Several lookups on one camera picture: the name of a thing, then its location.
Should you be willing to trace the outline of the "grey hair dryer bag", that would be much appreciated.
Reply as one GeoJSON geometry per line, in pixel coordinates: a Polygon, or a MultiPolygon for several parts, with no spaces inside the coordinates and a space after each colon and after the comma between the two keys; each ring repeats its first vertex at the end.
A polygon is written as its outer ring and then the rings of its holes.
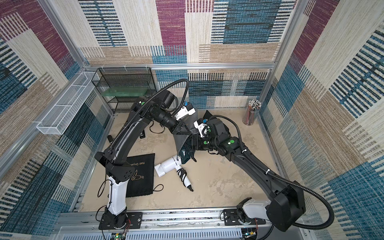
{"type": "Polygon", "coordinates": [[[173,135],[174,140],[175,140],[177,154],[180,157],[185,156],[185,154],[182,151],[182,148],[183,148],[183,146],[184,146],[184,144],[187,141],[189,136],[190,136],[190,134],[187,134],[187,135],[173,135]]]}

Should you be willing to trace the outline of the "black hair dryer bag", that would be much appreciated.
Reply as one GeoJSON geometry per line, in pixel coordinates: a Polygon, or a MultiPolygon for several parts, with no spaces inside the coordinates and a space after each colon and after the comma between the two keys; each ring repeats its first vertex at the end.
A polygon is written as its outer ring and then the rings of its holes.
{"type": "Polygon", "coordinates": [[[209,121],[212,118],[213,118],[213,114],[211,114],[208,110],[206,110],[206,112],[203,116],[203,120],[209,121]]]}

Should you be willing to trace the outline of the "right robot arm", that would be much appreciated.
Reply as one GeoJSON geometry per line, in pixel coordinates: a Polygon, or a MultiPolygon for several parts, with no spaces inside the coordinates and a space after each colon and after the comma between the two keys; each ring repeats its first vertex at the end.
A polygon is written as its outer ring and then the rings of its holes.
{"type": "Polygon", "coordinates": [[[195,143],[197,149],[217,151],[245,171],[270,200],[266,215],[280,231],[285,232],[291,226],[304,228],[303,224],[297,223],[306,211],[304,189],[297,182],[288,181],[268,168],[245,145],[239,126],[235,125],[238,134],[235,137],[222,119],[223,116],[214,115],[197,121],[204,124],[195,143]]]}

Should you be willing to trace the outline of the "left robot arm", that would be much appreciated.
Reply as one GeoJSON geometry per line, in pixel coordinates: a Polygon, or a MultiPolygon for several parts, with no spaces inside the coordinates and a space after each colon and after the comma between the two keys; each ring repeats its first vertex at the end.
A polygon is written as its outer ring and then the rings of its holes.
{"type": "Polygon", "coordinates": [[[126,194],[135,168],[127,161],[128,154],[140,134],[152,122],[170,130],[173,135],[188,135],[190,127],[183,118],[196,113],[191,103],[183,102],[176,114],[167,111],[176,97],[169,91],[150,98],[139,97],[133,103],[129,117],[108,148],[97,152],[95,159],[105,168],[110,182],[109,202],[100,220],[101,230],[123,229],[128,223],[126,194]]]}

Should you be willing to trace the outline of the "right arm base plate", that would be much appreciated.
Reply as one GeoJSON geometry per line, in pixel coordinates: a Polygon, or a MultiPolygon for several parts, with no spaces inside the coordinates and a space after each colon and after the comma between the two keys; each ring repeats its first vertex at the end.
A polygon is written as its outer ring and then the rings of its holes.
{"type": "Polygon", "coordinates": [[[239,209],[224,209],[220,213],[219,219],[225,223],[225,226],[265,225],[267,223],[264,219],[251,219],[243,210],[239,209]]]}

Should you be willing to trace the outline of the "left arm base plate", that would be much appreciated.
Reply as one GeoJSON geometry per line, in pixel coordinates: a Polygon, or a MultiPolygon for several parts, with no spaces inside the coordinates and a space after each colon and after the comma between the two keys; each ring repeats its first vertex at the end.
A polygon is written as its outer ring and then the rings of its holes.
{"type": "Polygon", "coordinates": [[[142,212],[120,213],[113,215],[109,211],[102,215],[99,230],[139,229],[142,223],[142,212]]]}

